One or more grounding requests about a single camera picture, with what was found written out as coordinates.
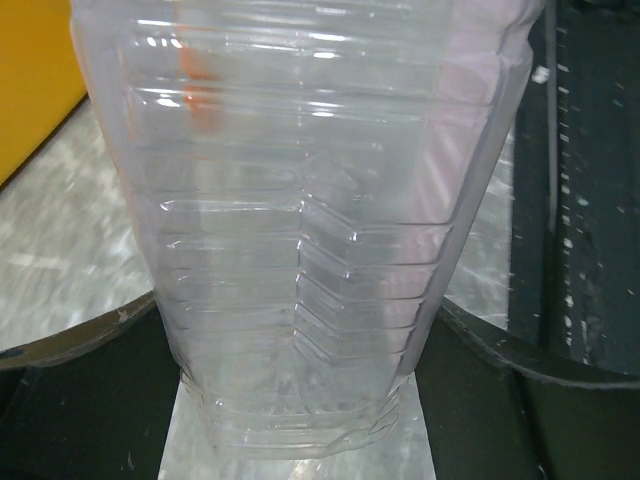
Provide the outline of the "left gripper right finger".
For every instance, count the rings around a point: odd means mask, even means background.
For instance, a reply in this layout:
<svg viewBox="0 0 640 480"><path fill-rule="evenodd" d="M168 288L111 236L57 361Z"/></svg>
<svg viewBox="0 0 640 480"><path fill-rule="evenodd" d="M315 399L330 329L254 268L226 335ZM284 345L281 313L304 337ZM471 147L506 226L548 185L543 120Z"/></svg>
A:
<svg viewBox="0 0 640 480"><path fill-rule="evenodd" d="M415 370L439 479L636 479L639 380L445 300Z"/></svg>

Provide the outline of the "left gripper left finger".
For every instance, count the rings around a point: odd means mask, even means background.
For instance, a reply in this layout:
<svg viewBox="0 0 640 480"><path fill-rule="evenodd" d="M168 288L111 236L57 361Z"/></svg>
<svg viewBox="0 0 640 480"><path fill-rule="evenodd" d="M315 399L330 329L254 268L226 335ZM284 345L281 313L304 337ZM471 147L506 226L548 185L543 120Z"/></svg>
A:
<svg viewBox="0 0 640 480"><path fill-rule="evenodd" d="M179 381L151 292L2 351L2 478L157 478Z"/></svg>

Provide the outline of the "large clear plastic bottle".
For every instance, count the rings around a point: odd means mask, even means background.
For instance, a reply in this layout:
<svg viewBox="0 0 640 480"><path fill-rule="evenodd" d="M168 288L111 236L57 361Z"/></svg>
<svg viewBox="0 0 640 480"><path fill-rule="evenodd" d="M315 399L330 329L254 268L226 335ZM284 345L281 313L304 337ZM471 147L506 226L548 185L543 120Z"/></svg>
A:
<svg viewBox="0 0 640 480"><path fill-rule="evenodd" d="M219 454L385 436L528 82L540 1L75 1L73 43Z"/></svg>

